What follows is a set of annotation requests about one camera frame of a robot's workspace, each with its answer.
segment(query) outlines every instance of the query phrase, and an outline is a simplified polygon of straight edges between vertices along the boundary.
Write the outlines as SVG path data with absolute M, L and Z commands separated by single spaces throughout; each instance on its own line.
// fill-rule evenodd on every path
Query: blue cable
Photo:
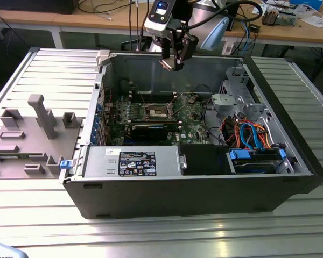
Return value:
M 262 144 L 261 142 L 258 140 L 258 136 L 257 136 L 257 131 L 256 128 L 254 127 L 254 125 L 250 124 L 250 123 L 245 123 L 241 126 L 241 131 L 240 131 L 240 135 L 241 135 L 241 141 L 242 143 L 247 146 L 251 151 L 253 150 L 253 148 L 244 140 L 244 128 L 250 126 L 252 129 L 252 134 L 254 136 L 254 141 L 255 141 L 255 145 L 258 149 L 262 149 Z
M 247 34 L 247 40 L 245 42 L 245 45 L 244 45 L 244 49 L 243 49 L 243 52 L 241 53 L 241 55 L 244 54 L 245 50 L 247 50 L 247 45 L 248 45 L 248 40 L 249 40 L 249 31 L 248 31 L 248 27 L 246 25 L 246 23 L 243 23 L 244 24 L 244 27 L 245 27 L 245 32 Z

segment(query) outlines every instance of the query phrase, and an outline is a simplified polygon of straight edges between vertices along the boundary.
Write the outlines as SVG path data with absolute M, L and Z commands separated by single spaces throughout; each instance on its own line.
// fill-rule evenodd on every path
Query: power supply label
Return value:
M 120 176 L 156 176 L 155 152 L 120 152 Z

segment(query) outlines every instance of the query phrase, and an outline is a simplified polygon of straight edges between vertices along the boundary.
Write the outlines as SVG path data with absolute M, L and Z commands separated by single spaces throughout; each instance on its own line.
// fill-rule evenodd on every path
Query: workbench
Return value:
M 30 94 L 43 94 L 45 107 L 55 116 L 75 112 L 84 122 L 96 55 L 74 49 L 29 52 L 0 93 L 0 115 L 5 108 L 17 108 L 22 116 L 36 116 L 26 101 Z M 292 77 L 296 69 L 283 59 L 254 60 L 269 79 Z M 312 149 L 323 153 L 323 129 L 318 130 L 323 106 L 316 104 L 323 97 L 301 71 L 299 76 L 293 76 L 292 85 L 274 87 Z M 323 155 L 320 162 L 323 166 Z M 323 184 L 310 194 L 293 196 L 273 212 L 88 220 L 58 179 L 0 180 L 0 242 L 25 251 L 29 258 L 323 258 Z
M 108 9 L 115 8 L 125 4 L 124 1 L 118 1 L 109 5 Z M 85 2 L 82 7 L 91 11 L 90 2 Z M 141 27 L 143 18 L 146 14 L 146 4 L 139 5 L 139 27 Z M 75 9 L 72 15 L 61 15 L 56 13 L 26 12 L 26 11 L 3 11 L 0 15 L 11 27 L 28 30 L 50 31 L 56 48 L 63 48 L 61 32 L 81 32 L 98 34 L 121 34 L 129 35 L 128 7 L 112 11 L 112 20 L 99 17 L 95 14 L 85 13 Z M 243 6 L 245 15 L 252 16 L 251 6 Z M 136 35 L 136 6 L 132 6 L 132 34 Z M 317 28 L 301 20 L 296 21 L 292 26 L 264 26 L 261 19 L 254 21 L 254 24 L 261 26 L 261 30 L 256 40 L 260 44 L 274 44 L 285 46 L 305 46 L 305 47 L 323 47 L 323 27 Z M 7 27 L 0 20 L 0 27 Z M 232 31 L 226 32 L 223 41 L 225 46 L 223 54 L 227 53 L 227 48 L 233 43 L 240 41 L 244 32 L 239 23 L 235 23 Z

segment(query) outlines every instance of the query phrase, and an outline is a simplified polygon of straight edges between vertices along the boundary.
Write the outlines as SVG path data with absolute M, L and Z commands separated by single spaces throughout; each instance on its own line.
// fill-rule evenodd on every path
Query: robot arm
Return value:
M 195 29 L 212 20 L 217 15 L 227 16 L 233 20 L 240 22 L 250 22 L 258 19 L 263 11 L 260 5 L 250 0 L 239 0 L 230 3 L 223 8 L 213 12 L 210 16 L 204 18 L 202 21 L 190 25 L 189 21 L 193 16 L 194 4 L 197 5 L 197 0 L 157 0 L 154 1 L 152 9 L 145 22 L 146 30 L 156 37 L 162 49 L 163 59 L 160 61 L 161 65 L 167 70 L 178 71 L 183 68 L 183 62 L 190 59 L 195 53 L 199 39 L 195 35 L 191 35 L 189 30 Z M 226 10 L 232 5 L 250 4 L 257 7 L 259 14 L 256 17 L 249 19 L 239 19 L 230 16 Z

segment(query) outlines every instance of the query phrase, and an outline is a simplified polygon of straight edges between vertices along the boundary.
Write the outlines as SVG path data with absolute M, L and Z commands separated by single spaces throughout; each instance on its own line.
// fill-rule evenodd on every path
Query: wooden table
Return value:
M 104 8 L 111 9 L 126 4 L 124 0 L 118 0 L 115 4 L 108 5 Z M 85 2 L 82 7 L 91 11 L 90 1 Z M 139 27 L 142 24 L 146 14 L 146 4 L 139 5 Z M 83 32 L 83 33 L 99 33 L 99 34 L 129 34 L 128 26 L 128 7 L 120 8 L 107 15 L 112 20 L 99 17 L 95 14 L 85 13 L 79 9 L 74 10 L 72 15 L 61 15 L 55 13 L 42 12 L 25 12 L 25 11 L 3 11 L 0 15 L 13 28 L 24 28 L 31 30 L 47 30 L 52 33 L 56 48 L 63 48 L 60 32 Z M 252 8 L 243 6 L 245 14 L 252 16 Z M 132 6 L 131 23 L 133 35 L 136 35 L 136 6 Z M 308 46 L 323 47 L 323 28 L 317 28 L 309 25 L 301 20 L 296 21 L 296 25 L 292 26 L 264 26 L 261 19 L 253 22 L 261 27 L 256 40 L 261 44 L 275 44 L 288 46 Z M 6 25 L 0 20 L 0 27 Z M 240 28 L 239 23 L 235 23 L 233 30 L 226 32 L 223 40 L 226 42 L 223 53 L 227 53 L 233 43 L 240 41 L 244 36 L 244 32 Z

